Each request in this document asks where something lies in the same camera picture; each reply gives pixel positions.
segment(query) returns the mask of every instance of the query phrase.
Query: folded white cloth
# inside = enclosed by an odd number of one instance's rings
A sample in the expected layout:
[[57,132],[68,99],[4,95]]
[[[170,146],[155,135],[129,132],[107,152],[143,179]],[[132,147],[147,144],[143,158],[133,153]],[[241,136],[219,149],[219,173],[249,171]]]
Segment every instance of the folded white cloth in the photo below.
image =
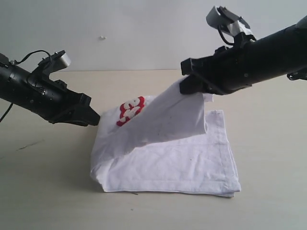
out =
[[204,102],[212,95],[181,95],[178,83],[157,97],[139,97],[102,114],[91,177],[105,192],[233,197],[240,191],[223,112],[205,117]]

